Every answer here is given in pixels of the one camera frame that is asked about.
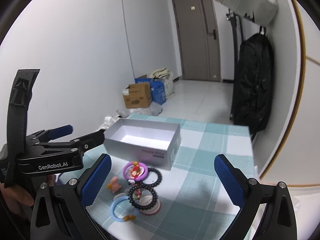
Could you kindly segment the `person's left hand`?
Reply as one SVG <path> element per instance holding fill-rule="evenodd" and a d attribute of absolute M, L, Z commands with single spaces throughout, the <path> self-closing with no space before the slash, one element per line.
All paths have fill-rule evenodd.
<path fill-rule="evenodd" d="M 28 220 L 31 219 L 31 207 L 34 205 L 34 199 L 26 189 L 20 185 L 5 188 L 1 183 L 1 193 L 13 214 Z"/>

